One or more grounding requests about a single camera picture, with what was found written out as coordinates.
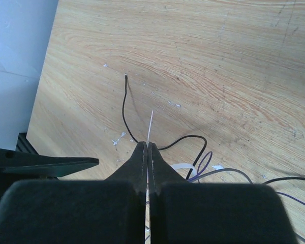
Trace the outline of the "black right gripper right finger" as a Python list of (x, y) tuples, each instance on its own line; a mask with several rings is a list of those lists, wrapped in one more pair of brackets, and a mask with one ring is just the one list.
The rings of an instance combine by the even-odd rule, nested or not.
[(147, 163), (151, 243), (297, 243), (271, 187), (190, 183), (154, 143)]

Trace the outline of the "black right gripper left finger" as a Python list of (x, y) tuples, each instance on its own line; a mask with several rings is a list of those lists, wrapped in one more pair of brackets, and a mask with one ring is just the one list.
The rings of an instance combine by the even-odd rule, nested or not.
[(147, 154), (139, 142), (106, 180), (14, 180), (0, 243), (144, 243)]

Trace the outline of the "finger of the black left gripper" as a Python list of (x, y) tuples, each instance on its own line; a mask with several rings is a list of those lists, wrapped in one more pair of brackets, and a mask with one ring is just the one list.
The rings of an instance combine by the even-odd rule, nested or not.
[(49, 157), (0, 148), (0, 173), (63, 177), (97, 165), (96, 158)]

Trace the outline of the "white zip tie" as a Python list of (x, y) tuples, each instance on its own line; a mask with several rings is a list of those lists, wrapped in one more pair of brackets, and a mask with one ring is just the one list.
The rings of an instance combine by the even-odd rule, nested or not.
[[(152, 119), (153, 119), (153, 113), (154, 111), (151, 111), (151, 115), (150, 115), (150, 121), (149, 121), (149, 126), (148, 126), (148, 133), (147, 133), (147, 143), (149, 143), (149, 138), (150, 138), (150, 131), (151, 131), (151, 125), (152, 125)], [(179, 170), (179, 169), (192, 169), (192, 173), (193, 176), (197, 175), (197, 170), (194, 168), (193, 165), (189, 164), (189, 163), (177, 163), (177, 164), (172, 164), (171, 167), (174, 170)]]

